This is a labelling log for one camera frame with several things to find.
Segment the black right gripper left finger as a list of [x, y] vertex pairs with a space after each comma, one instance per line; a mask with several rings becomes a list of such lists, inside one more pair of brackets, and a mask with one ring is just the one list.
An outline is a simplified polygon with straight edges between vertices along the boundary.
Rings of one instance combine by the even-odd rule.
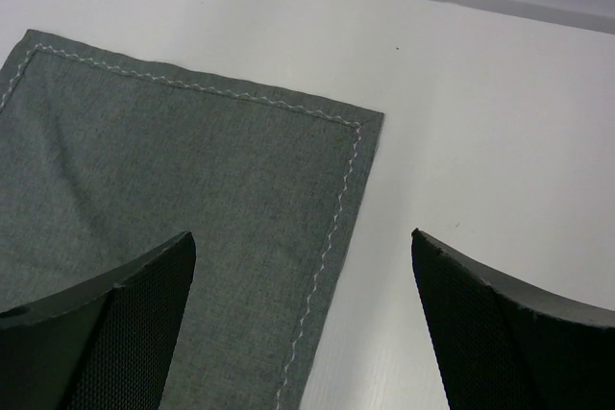
[[159, 408], [194, 268], [195, 241], [186, 231], [2, 312], [2, 408]]

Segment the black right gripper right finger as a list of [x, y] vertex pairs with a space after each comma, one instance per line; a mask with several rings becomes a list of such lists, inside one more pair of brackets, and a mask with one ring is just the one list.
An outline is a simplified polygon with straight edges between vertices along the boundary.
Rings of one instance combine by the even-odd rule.
[[412, 269], [452, 409], [611, 409], [614, 313], [412, 233]]

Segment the grey cloth napkin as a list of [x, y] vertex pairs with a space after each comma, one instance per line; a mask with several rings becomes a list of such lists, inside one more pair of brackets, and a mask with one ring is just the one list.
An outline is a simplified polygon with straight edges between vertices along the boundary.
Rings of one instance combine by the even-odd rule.
[[383, 120], [30, 30], [1, 70], [1, 306], [188, 231], [161, 407], [296, 409]]

